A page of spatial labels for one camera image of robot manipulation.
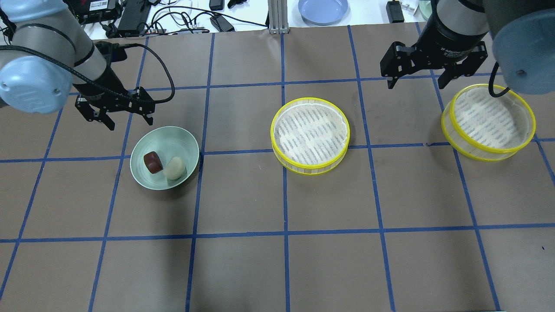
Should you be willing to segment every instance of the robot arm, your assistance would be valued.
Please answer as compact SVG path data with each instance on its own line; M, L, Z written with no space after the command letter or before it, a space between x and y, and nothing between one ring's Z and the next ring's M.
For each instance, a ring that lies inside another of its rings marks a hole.
M555 0L432 0L432 15L411 47L393 42L380 62L392 89L421 69L441 69L439 88L472 76L488 53L482 38L491 31L493 56L506 83L517 92L555 90Z
M174 91L154 101L141 87L128 93L110 67L118 45L95 45L62 0L0 0L0 7L16 25L12 46L0 47L0 97L10 106L30 113L56 112L73 84L81 94L75 107L83 117L113 130L107 113L138 113L152 125L155 104L173 97ZM120 60L127 57L123 48L118 49Z

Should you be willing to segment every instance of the blue tape grid line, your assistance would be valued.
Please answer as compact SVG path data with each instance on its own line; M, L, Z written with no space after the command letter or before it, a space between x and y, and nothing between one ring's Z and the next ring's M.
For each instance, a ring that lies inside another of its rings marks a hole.
M547 171L549 172L549 176L551 177L551 181L553 182L553 185L555 185L555 174L553 174L553 168L551 167L549 160L547 159L546 152L543 150L543 146L541 143L541 142L552 142L552 141L547 141L545 139L538 139L537 134L534 134L534 140L536 141L536 144L538 144L539 153L542 155L543 162L546 164L546 168L547 168Z
M189 275L187 279L187 293L185 295L185 311L188 312L191 306L191 289L193 287L193 268L195 262L195 249L197 239L197 228L199 225L199 207L200 207L200 189L203 181L204 168L204 148L206 146L206 128L208 126L208 105L210 103L210 83L212 80L212 63L214 59L214 34L210 43L210 58L208 63L208 79L206 81L206 101L204 103L204 125L203 125L203 141L200 148L199 177L196 184L196 202L195 217L193 221L193 236L191 238L191 254L189 257Z
M25 231L25 225L27 224L27 219L29 218L29 213L31 212L31 207L33 206L34 197L35 197L35 194L37 193L38 184L41 181L41 176L44 171L44 165L46 164L46 161L44 161L44 159L48 158L48 154L50 153L50 148L52 147L52 142L54 141L54 136L56 135L56 129L58 129L58 124L60 123L60 119L62 117L62 111L63 111L63 108L60 109L60 111L58 112L58 116L56 117L56 122L54 123L52 134L50 135L50 140L48 141L46 151L44 152L41 168L38 172L37 180L35 181L33 191L31 192L31 198L29 199L27 210L25 211L25 216L23 217L23 222L21 223L21 227L19 229L19 234L15 242L16 244L13 247L12 256L10 257L9 263L8 263L8 268L6 269L6 273L4 274L4 279L2 280L2 287L0 288L0 300L2 300L2 296L4 295L4 290L6 289L6 284L8 283L8 277L12 270L13 262L16 259L17 249L19 248L19 244L20 244L19 241L23 237L23 231Z
M488 73L475 73L473 76L489 76ZM431 78L431 75L411 75L399 77L399 79L422 79ZM365 77L360 78L360 81L372 81L372 80L386 80L385 77ZM239 84L218 84L211 85L211 89L216 88L241 88L241 87L261 87L264 85L289 85L289 84L312 84L312 83L340 83L340 82L356 82L357 78L345 78L345 79L323 79L323 80L296 80L296 81L283 81L283 82L262 82L262 83L239 83ZM205 85L193 85L188 87L175 87L176 90L191 90L191 89L206 89ZM169 91L171 88L147 88L147 91Z
M418 31L418 35L420 35L420 33L421 33L420 26L418 25L418 23L415 23L415 25L416 25L416 30ZM433 87L436 91L437 100L439 102L441 111L443 112L443 110L445 110L445 106L443 105L443 99L441 98L441 93L440 93L439 86L437 84L436 76L433 73L433 70L431 70L431 69L430 69L430 75L432 76L431 78L432 78L432 81L433 81ZM483 265L484 265L484 269L486 271L487 281L490 285L490 292L491 292L491 295L492 295L493 303L495 305L496 310L500 311L501 306L499 304L499 299L497 298L497 292L495 291L495 285L493 283L493 277L491 275L490 265L488 264L488 261L487 261L486 250L485 250L485 248L483 246L483 242L482 242L482 235L480 234L480 228L478 227L478 222L476 220L476 215L474 213L474 207L472 206L472 200L470 198L470 193L468 192L468 185L466 184L465 174L464 174L463 169L462 169L461 160L458 156L458 152L454 148L453 148L453 155L455 157L455 162L457 163L458 173L459 173L459 176L461 178L461 183L462 183L463 190L465 192L466 202L467 202L467 205L468 205L468 211L470 212L470 217L472 218L472 225L473 225L473 228L474 228L474 233L476 234L476 240L478 241L478 247L480 249L480 255L482 256L482 262L483 262Z
M280 35L281 50L281 106L285 105L285 37ZM287 169L283 170L283 240L285 267L285 312L291 312L291 296L289 287L289 217L287 215Z
M540 139L540 138L537 138L537 137L536 137L535 140L536 140L537 142L555 142L555 138L543 138L543 139Z
M555 228L555 223L524 223L524 224L490 224L478 225L480 230L500 229L537 229ZM338 235L338 234L366 234L366 233L415 233L415 232L451 232L451 231L474 231L473 225L461 225L454 227L419 227L419 228L383 228L380 229L335 229L335 230L288 230L288 236L297 235ZM283 236L285 231L270 232L237 232L237 233L211 233L196 234L196 238L229 238L229 237L260 237L260 236ZM139 235L139 236L89 236L89 237L54 237L54 238L22 238L22 239L0 239L0 244L25 243L61 243L65 241L128 241L128 240L166 240L166 239L192 239L192 234L175 235Z
M398 144L370 144L370 148L398 148L398 147L431 147L449 145L448 142L435 143L398 143ZM349 149L368 148L368 145L350 145ZM231 155L231 154L254 154L254 153L273 153L268 149L241 149L241 150L218 150L213 152L203 152L202 155ZM0 159L1 163L40 163L40 162L92 162L99 160L129 159L131 155L102 156L102 157L63 157L63 158L29 158L29 159Z
M356 71L356 80L357 85L359 88L359 100L360 100L360 109L362 112L362 123L364 124L364 135L366 136L366 145L368 147L368 159L370 160L370 172L372 175L372 186L374 189L374 200L376 202L376 214L378 218L378 226L380 228L380 240L382 245L382 254L384 256L384 268L385 268L385 277L387 282L387 292L389 293L389 303L391 307L391 311L395 312L395 300L393 297L393 286L391 284L391 273L389 268L389 260L387 257L387 245L385 241L385 232L384 232L384 223L381 216L381 208L380 208L380 196L378 194L378 186L376 181L376 172L374 168L374 158L372 156L372 145L370 142L370 135L368 132L368 124L366 120L366 109L364 106L364 97L362 95L362 84L360 79L360 71L359 71L359 62L356 58L356 49L355 49L355 41L352 37L352 30L351 26L347 26L347 30L349 32L349 40L351 42L351 50L352 50L352 58L355 62L355 71Z
M148 46L148 39L149 38L147 38L145 40L145 46ZM142 76L142 73L143 73L144 60L145 60L146 56L147 56L147 50L145 49L143 51L143 56L142 56L141 61L140 61L139 73L137 75L137 82L135 83L136 87L138 87L139 83L140 83L140 79L141 79L141 76ZM112 221L112 212L114 211L115 197L116 197L116 194L118 192L119 177L120 177L121 172L122 172L123 160L125 159L125 149L127 147L127 139L129 137L129 130L131 129L131 121L132 120L133 120L133 114L129 113L129 117L127 119L127 127L125 129L125 136L123 138L122 152L121 152L121 155L119 157L118 171L117 171L117 174L115 175L114 189L112 190L112 198L110 200L110 207L108 209L108 216L106 217L106 225L104 227L104 236L102 237L102 246L100 247L100 255L98 257L97 271L94 274L93 290L90 293L90 301L89 301L89 309L88 309L89 312L93 311L94 299L95 299L96 293L97 293L98 280L100 278L100 271L102 269L102 260L104 259L104 251L106 249L106 242L107 242L108 232L110 230L110 223Z

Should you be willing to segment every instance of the blue tape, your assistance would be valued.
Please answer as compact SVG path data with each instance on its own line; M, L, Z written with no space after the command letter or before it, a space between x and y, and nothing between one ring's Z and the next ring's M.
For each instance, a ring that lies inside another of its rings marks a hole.
M547 172L549 172L549 177L551 178L551 182L553 182L553 185L555 185L555 174L553 173L553 168L551 168L549 160L547 159L546 152L543 150L543 147L540 141L536 141L536 144L538 144L539 153L542 155L543 162L546 164Z
M450 145L449 142L435 142L435 143L426 143L426 146L447 146Z
M189 87L175 87L175 90L192 90L192 89L206 89L205 85L194 85ZM145 89L146 91L170 91L171 88L162 87L162 88L148 88Z
M383 253L383 256L384 256L384 268L385 268L385 275L386 275L386 282L387 282L387 292L389 293L389 302L390 302L391 310L393 312L395 312L395 300L393 298L393 287L391 285L391 273L390 273L390 268L389 268L389 259L388 259L388 256L387 256L387 245L386 245L386 242L385 242L384 224L383 224L383 221L382 221L380 200L379 200L378 188L377 188L377 184L376 184L376 173L375 173L375 170L374 170L374 158L372 156L372 148L371 148L372 144L370 142L370 135L368 133L368 125L367 125L367 121L366 121L366 109L364 107L364 99L363 99L363 96L362 96L362 84L361 84L361 80L360 80L359 62L356 58L355 42L352 38L351 26L347 26L347 30L349 32L349 40L351 42L352 57L353 57L353 60L355 62L356 80L357 80L357 85L358 85L358 88L359 88L360 109L361 109L361 112L362 112L362 123L364 124L364 134L366 136L366 144L368 146L368 158L369 158L369 161L370 161L370 172L372 174L372 187L374 189L374 200L376 202L376 213L377 213L377 218L378 218L378 225L380 227L380 240L381 240L381 245L382 245L382 253Z
M285 84L311 84L311 83L336 83L336 82L355 82L356 79L326 79L326 80L302 80L302 81L286 81Z
M421 147L422 143L401 143L401 144L376 144L370 145L370 148L392 148L392 147Z
M60 109L58 112L58 116L56 117L56 122L54 123L54 127L52 128L52 133L50 134L50 140L48 140L48 145L46 147L46 151L44 152L44 159L48 158L48 154L50 153L50 148L52 147L52 142L54 141L54 136L56 135L56 130L58 129L58 125L60 123L60 119L62 117L63 108ZM18 239L16 241L15 246L13 247L12 256L9 259L8 268L6 269L6 273L4 275L4 279L2 280L2 287L0 288L0 300L2 300L2 296L4 295L4 290L6 289L6 284L8 283L9 274L12 270L13 261L16 258L17 250L19 248L19 240L23 237L23 231L25 230L25 225L27 224L27 219L29 218L29 213L31 212L31 207L33 206L34 197L37 193L38 184L41 181L41 176L44 171L44 165L46 162L43 160L41 164L41 169L37 174L37 180L35 181L35 185L33 187L33 191L31 192L31 197L29 199L29 204L27 205L27 210L25 210L25 215L23 217L23 222L21 223L21 227L19 229Z
M415 23L415 25L416 25L416 29L418 31L418 34L420 35L420 33L421 33L420 26L418 25L418 23ZM436 81L436 76L434 75L434 73L431 69L430 69L430 74L432 75L433 87L436 91L437 100L439 102L441 111L443 112L443 110L445 109L445 106L443 106L443 99L441 98L441 93L440 93L440 89L439 89L439 86L438 86L437 81ZM493 303L495 304L496 310L500 311L501 308L500 308L500 305L499 305L499 300L497 299L497 292L495 291L495 286L493 284L493 278L492 278L491 272L490 272L490 266L488 264L487 257L486 257L486 251L485 251L483 243L482 243L482 236L480 235L480 229L478 227L478 222L476 221L476 215L474 214L474 208L472 206L472 201L470 200L470 193L468 192L468 186L466 184L465 174L462 170L461 161L460 161L460 159L458 157L458 153L455 149L453 149L453 155L455 156L455 162L457 163L458 173L459 173L459 176L461 178L463 190L465 192L466 202L468 204L468 210L470 212L470 217L472 218L472 225L473 225L474 231L476 233L476 240L478 241L478 247L480 249L480 255L482 256L482 262L484 264L484 269L486 271L486 277L487 277L488 283L490 285L490 291L491 291Z
M261 87L264 85L281 85L281 82L262 82L262 83L240 83L240 84L217 84L211 88L241 88L241 87Z
M253 153L272 153L272 149L241 149L241 150L222 150L217 152L204 152L204 155L230 155L230 154L253 154Z
M347 147L347 149L364 149L364 148L368 148L368 146L366 145L350 145Z
M147 39L145 41L145 46L148 46L148 41L149 41L149 38L147 37ZM136 82L137 87L139 86L140 79L141 79L141 76L143 74L144 60L145 60L146 56L147 56L147 50L145 49L143 51L143 56L141 58L141 63L140 63L140 67L139 67L139 73L137 75L137 82ZM108 216L106 217L106 225L104 226L104 236L103 236L103 239L102 239L102 246L100 247L100 255L98 257L97 271L94 274L93 289L90 292L90 301L89 301L88 312L93 311L94 299L96 297L97 287L98 287L98 279L100 278L100 271L102 270L102 261L104 259L104 252L105 252L105 249L106 249L106 241L107 241L107 237L108 237L108 232L110 230L110 224L112 222L112 213L114 211L115 198L116 198L116 195L117 195L117 192L118 192L119 177L122 173L123 160L124 160L124 157L125 157L125 149L127 147L127 140L128 140L128 137L129 137L129 131L131 129L132 120L133 120L133 114L129 113L129 116L127 118L127 126L125 128L125 135L123 137L122 152L121 152L120 157L119 157L118 171L117 171L117 174L115 175L114 188L112 190L112 198L110 200L110 207L108 209Z
M521 224L491 224L478 225L480 230L498 229L535 229L555 228L555 223L521 223ZM298 235L334 235L334 234L366 234L366 233L412 233L412 232L450 232L474 230L473 225L462 225L453 227L420 227L420 228L383 228L380 229L335 229L335 230L288 230L288 236ZM206 233L195 234L196 238L230 238L230 237L260 237L260 236L283 236L285 231L270 232L236 232L236 233ZM59 243L64 241L126 241L126 240L168 240L168 239L191 239L192 234L172 235L140 235L140 236L103 236L98 237L57 237L57 238L22 238L22 239L0 239L0 244L13 243Z
M287 213L287 169L283 167L283 231L284 231L284 265L285 265L285 311L291 311L289 287L289 216Z
M6 163L40 163L44 161L43 158L31 158L31 159L4 159L0 160L0 164Z
M206 81L206 101L204 104L204 125L203 125L203 141L201 145L201 155L199 162L199 177L196 184L196 202L195 202L195 217L193 221L193 239L191 241L191 255L189 257L189 277L187 279L187 294L185 299L185 311L188 312L191 304L191 289L193 287L193 269L195 262L195 249L196 249L196 231L199 225L199 208L200 208L200 190L203 180L204 168L204 147L206 146L206 127L208 125L208 105L210 103L210 83L212 80L212 63L214 60L214 34L210 43L210 59L208 62L208 79Z

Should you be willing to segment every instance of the metal frame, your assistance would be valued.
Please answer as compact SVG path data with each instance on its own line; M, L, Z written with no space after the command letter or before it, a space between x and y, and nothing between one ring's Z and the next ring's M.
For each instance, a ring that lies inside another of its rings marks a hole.
M270 34L289 33L287 21L287 0L268 0Z

